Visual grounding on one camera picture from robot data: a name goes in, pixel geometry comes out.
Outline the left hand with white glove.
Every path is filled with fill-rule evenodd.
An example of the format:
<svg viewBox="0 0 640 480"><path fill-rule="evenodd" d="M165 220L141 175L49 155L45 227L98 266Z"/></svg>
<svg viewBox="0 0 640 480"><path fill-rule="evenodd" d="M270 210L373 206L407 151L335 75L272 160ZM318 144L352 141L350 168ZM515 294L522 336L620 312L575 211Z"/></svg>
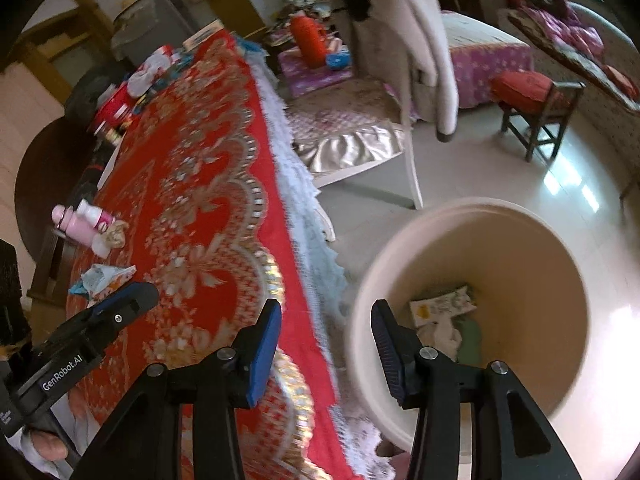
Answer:
<svg viewBox="0 0 640 480"><path fill-rule="evenodd" d="M100 429L91 414L88 403L78 388L62 396L52 408L52 413L66 434L72 439L77 452L86 452ZM11 448L21 454L32 466L55 479L69 479L72 467L66 462L68 449L55 434L24 427L13 437L6 438Z"/></svg>

